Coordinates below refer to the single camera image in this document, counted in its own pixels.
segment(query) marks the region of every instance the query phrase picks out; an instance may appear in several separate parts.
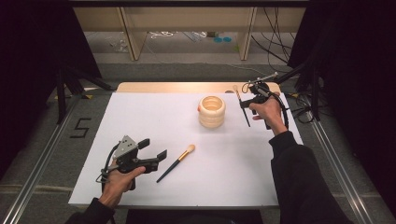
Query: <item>gray floor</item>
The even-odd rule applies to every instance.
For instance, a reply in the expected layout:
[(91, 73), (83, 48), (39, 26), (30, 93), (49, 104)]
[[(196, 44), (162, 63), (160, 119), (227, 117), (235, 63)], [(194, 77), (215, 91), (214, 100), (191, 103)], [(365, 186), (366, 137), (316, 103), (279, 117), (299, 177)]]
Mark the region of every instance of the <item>gray floor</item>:
[[(120, 52), (120, 33), (87, 33), (87, 39), (92, 47), (94, 57), (99, 64), (103, 79), (106, 83), (116, 87), (122, 81), (178, 81), (178, 80), (219, 80), (247, 81), (253, 77), (271, 75), (277, 70), (290, 70), (279, 59), (267, 54), (255, 43), (251, 43), (247, 61), (240, 61), (235, 45), (235, 34), (220, 33), (221, 37), (228, 36), (232, 42), (216, 43), (213, 38), (201, 38), (192, 41), (181, 32), (172, 37), (150, 38), (138, 61), (132, 62), (128, 52)], [(255, 34), (265, 47), (262, 34)], [(290, 34), (282, 34), (285, 45), (292, 46), (293, 38)], [(271, 49), (279, 56), (284, 57), (281, 48), (272, 46)], [(281, 85), (283, 92), (294, 92), (293, 84), (296, 78), (291, 78)], [(95, 87), (82, 80), (84, 87)], [(49, 163), (40, 177), (19, 223), (64, 223), (74, 212), (76, 207), (68, 204), (69, 196), (77, 182), (77, 178), (85, 158), (90, 150), (95, 133), (105, 113), (106, 105), (111, 92), (100, 89), (87, 91), (91, 99), (67, 99), (67, 103), (77, 102), (70, 119), (65, 124), (64, 131), (50, 157)], [(288, 100), (290, 109), (299, 105), (293, 99)], [(359, 194), (367, 208), (372, 222), (395, 224), (396, 220), (377, 193), (361, 167), (359, 161), (350, 153), (350, 148), (337, 121), (331, 116), (331, 109), (320, 109), (320, 124), (328, 135), (334, 151), (338, 155), (353, 187)], [(30, 137), (30, 144), (20, 152), (8, 172), (0, 182), (0, 217), (5, 217), (7, 210), (15, 201), (21, 186), (28, 179), (41, 152), (50, 140), (56, 128), (57, 102), (55, 94), (48, 99), (48, 109), (43, 112), (37, 122), (35, 132)], [(73, 138), (84, 134), (83, 130), (75, 127), (80, 119), (84, 127), (89, 130), (85, 137)], [(359, 216), (347, 199), (342, 185), (335, 174), (322, 143), (319, 141), (312, 123), (301, 123), (296, 120), (299, 132), (304, 143), (312, 147), (317, 156), (320, 169), (325, 177), (333, 196), (340, 203), (346, 215), (355, 223)], [(277, 208), (261, 209), (264, 223), (278, 223), (279, 211)], [(124, 223), (126, 210), (118, 209), (117, 223)]]

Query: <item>hand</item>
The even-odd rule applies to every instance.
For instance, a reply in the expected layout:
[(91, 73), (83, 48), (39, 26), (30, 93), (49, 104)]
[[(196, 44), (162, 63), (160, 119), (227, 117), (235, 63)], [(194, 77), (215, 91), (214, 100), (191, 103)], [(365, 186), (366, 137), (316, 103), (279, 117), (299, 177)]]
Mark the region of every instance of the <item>hand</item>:
[(122, 193), (131, 188), (132, 180), (145, 171), (146, 168), (144, 166), (137, 167), (128, 174), (122, 174), (118, 170), (111, 171), (108, 174), (107, 183), (102, 196), (99, 198), (99, 202), (114, 209), (120, 203)]
[(274, 132), (274, 135), (288, 130), (280, 115), (281, 108), (279, 102), (274, 98), (274, 96), (268, 98), (268, 100), (263, 104), (251, 103), (248, 108), (251, 110), (256, 110), (259, 114), (258, 116), (254, 116), (253, 119), (265, 119), (268, 126), (270, 126)]

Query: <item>person's left hand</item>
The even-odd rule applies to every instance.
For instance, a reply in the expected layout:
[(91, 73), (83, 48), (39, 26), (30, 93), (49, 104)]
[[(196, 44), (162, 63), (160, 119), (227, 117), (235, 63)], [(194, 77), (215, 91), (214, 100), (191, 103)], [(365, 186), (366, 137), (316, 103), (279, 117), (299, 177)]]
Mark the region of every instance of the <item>person's left hand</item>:
[(99, 202), (103, 205), (114, 209), (120, 202), (123, 192), (128, 191), (132, 186), (132, 180), (146, 171), (144, 166), (137, 167), (128, 174), (120, 173), (118, 170), (111, 171), (108, 174), (107, 183), (103, 190)]

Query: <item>black backdrop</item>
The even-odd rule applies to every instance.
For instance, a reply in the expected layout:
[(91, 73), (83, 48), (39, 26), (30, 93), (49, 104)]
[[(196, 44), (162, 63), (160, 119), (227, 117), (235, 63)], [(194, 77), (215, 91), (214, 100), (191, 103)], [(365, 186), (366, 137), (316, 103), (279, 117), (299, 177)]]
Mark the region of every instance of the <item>black backdrop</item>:
[(99, 69), (72, 8), (0, 1), (0, 177), (27, 144), (63, 65)]
[[(335, 48), (321, 64), (329, 104), (353, 152), (396, 217), (396, 13), (392, 1), (346, 0)], [(304, 62), (335, 8), (304, 14), (290, 66)]]

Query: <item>brush bristles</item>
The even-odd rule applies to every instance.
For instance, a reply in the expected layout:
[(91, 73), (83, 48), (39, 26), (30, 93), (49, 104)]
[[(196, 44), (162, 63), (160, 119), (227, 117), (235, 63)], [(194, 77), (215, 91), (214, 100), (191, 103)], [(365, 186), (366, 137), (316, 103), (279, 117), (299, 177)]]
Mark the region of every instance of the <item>brush bristles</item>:
[(195, 145), (189, 145), (189, 147), (187, 147), (187, 150), (186, 150), (186, 151), (192, 152), (192, 151), (194, 151), (194, 150), (195, 150)]

